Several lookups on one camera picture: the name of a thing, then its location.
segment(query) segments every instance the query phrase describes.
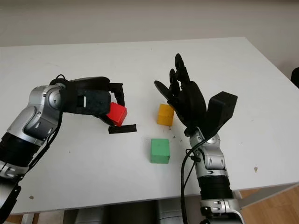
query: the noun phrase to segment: yellow cube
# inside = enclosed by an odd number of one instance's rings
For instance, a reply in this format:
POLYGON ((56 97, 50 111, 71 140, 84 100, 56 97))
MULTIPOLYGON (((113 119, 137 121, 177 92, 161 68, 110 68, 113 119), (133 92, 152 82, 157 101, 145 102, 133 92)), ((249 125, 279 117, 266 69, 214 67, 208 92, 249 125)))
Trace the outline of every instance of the yellow cube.
POLYGON ((160 104, 157 123, 160 125, 172 126, 174 110, 171 106, 160 104))

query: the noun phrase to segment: black chair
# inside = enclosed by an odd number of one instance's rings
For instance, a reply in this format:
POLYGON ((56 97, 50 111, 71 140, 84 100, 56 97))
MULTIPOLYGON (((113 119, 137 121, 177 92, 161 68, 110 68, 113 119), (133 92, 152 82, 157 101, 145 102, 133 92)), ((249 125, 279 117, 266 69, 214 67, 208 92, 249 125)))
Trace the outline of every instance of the black chair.
POLYGON ((291 82, 299 88, 299 68, 295 68, 292 72, 291 82))

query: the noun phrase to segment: cube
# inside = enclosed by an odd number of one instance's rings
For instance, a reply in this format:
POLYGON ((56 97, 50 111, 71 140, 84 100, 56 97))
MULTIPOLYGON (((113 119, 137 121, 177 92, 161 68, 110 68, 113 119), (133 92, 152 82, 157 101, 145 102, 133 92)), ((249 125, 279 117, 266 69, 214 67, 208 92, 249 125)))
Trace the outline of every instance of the cube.
POLYGON ((157 123, 160 125, 172 126, 174 110, 171 106, 160 104, 157 123))
POLYGON ((169 140, 168 139, 152 139, 150 150, 151 163, 167 164, 170 158, 169 140))
POLYGON ((120 127, 127 115, 126 107, 111 102, 110 104, 110 113, 107 116, 113 121, 113 123, 120 127))

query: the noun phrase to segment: wire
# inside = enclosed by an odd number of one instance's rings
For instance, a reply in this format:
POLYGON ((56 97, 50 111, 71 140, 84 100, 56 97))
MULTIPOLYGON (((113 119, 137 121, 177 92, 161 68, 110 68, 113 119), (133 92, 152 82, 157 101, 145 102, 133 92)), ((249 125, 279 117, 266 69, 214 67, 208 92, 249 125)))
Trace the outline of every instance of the wire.
POLYGON ((192 167, 191 167, 191 169, 190 169, 190 171, 189 171, 189 174, 188 174, 188 176, 187 176, 187 178, 186 178, 186 180, 185 180, 185 183, 184 183, 184 189, 185 189, 185 187, 186 187, 187 181, 188 181, 188 179, 189 179, 189 177, 190 177, 190 175, 191 175, 191 173, 192 173, 192 170, 193 170, 194 166, 195 166, 195 162, 193 163, 193 165, 192 165, 192 167))
POLYGON ((40 160, 40 158, 46 153, 46 151, 50 148, 50 145, 52 144, 52 142, 54 141, 54 139, 56 138, 58 132, 59 132, 59 129, 60 129, 60 126, 61 126, 61 123, 62 123, 62 113, 63 112, 60 112, 60 116, 59 116, 59 120, 58 120, 58 124, 57 124, 57 128, 55 129, 54 132, 52 132, 48 139, 47 139, 47 143, 45 145, 45 147, 39 152, 39 154, 37 154, 37 156, 31 161, 31 163, 29 164, 29 169, 27 172, 29 172, 36 164, 37 162, 40 160))
POLYGON ((221 126, 216 128, 209 137, 205 138, 204 140, 202 140, 201 142, 199 142, 195 146, 193 146, 192 149, 187 152, 186 156, 183 159, 182 166, 181 166, 181 210, 182 210, 182 218, 183 218, 184 224, 188 224, 186 205, 185 205, 185 185, 187 184, 187 180, 190 176, 190 175, 188 175, 186 182, 184 182, 184 170, 185 170, 186 161, 191 153, 194 153, 194 151, 198 147, 200 147, 201 145, 206 143, 209 139, 211 139, 214 135, 216 135, 220 128, 221 128, 221 126))
POLYGON ((62 76, 62 78, 65 79, 65 76, 63 74, 58 75, 56 78, 59 78, 59 76, 62 76))

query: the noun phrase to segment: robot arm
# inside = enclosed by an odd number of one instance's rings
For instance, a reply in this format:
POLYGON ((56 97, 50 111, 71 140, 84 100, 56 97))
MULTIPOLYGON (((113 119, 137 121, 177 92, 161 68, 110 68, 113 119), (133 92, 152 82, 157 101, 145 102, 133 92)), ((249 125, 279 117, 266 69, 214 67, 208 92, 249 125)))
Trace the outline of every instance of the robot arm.
POLYGON ((191 154, 200 187, 200 210, 206 217, 201 224, 244 224, 238 201, 234 199, 230 189, 217 134, 232 117, 237 96, 221 92, 210 99, 206 109, 205 100, 196 83, 190 81, 180 54, 175 57, 175 67, 176 71, 170 70, 169 89, 159 81, 155 81, 155 85, 186 126, 185 135, 190 137, 192 149, 186 154, 181 169, 181 208, 184 224, 187 224, 184 168, 191 154))
POLYGON ((56 137, 63 112, 93 115, 114 126, 110 92, 124 106, 121 83, 106 77, 68 81, 56 78, 48 86, 34 88, 27 107, 14 120, 0 142, 0 223, 10 214, 21 187, 18 182, 49 149, 56 137), (43 149, 33 159, 41 146, 43 149))

